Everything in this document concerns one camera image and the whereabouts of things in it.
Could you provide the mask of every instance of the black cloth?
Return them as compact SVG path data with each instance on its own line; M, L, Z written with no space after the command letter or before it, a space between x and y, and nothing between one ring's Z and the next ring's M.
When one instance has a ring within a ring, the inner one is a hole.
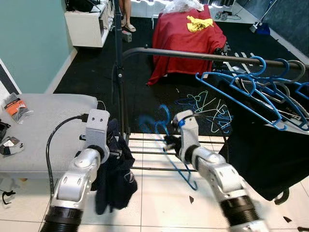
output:
M107 205L110 212L114 208L127 207L131 196L137 190L137 182L130 171L135 159L125 140L119 133L116 119L109 121L107 126L107 146L110 151L122 151L122 155L110 155L108 160L101 164L96 180L91 190L97 190L96 213L101 215L105 212Z
M274 119L267 107L239 94L225 82L220 82L219 88L270 120ZM226 157L228 146L230 164L262 197L271 201L309 175L308 135L265 126L253 113L227 98L225 101L234 116L233 132L219 153Z

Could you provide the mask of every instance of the white cabinet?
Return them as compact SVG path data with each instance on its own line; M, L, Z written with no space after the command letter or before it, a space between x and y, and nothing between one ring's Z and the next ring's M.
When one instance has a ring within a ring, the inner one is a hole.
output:
M112 1L101 1L93 7L95 13L65 12L65 18L73 46L103 47L109 30L112 27Z

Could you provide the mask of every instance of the white tile floor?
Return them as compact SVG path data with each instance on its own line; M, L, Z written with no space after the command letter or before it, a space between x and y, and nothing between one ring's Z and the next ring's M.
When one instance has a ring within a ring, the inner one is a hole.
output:
M132 134L131 138L162 138L158 135ZM201 141L223 141L221 137L200 136ZM130 141L134 151L161 151L162 142ZM222 144L202 143L208 149L219 151ZM164 167L172 165L164 155L134 154L139 167ZM171 156L177 166L181 162ZM94 197L87 199L80 232L226 232L228 223L216 203L209 184L192 174L198 190L193 191L177 172L133 170L139 189L129 206L111 214L96 215ZM0 176L0 188L13 188L9 205L1 203L0 228L6 232L37 232L48 209L47 180L31 179L26 182ZM282 205L264 200L250 186L248 191L259 215L272 231L296 232L298 226L309 227L309 177L290 188L290 197ZM189 196L194 198L190 203ZM283 216L292 220L287 223Z

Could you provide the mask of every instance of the teal wall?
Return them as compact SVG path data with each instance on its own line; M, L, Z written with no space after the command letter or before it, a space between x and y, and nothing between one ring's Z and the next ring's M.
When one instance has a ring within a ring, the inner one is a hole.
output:
M43 93L73 46L64 0L0 0L0 58L23 93Z

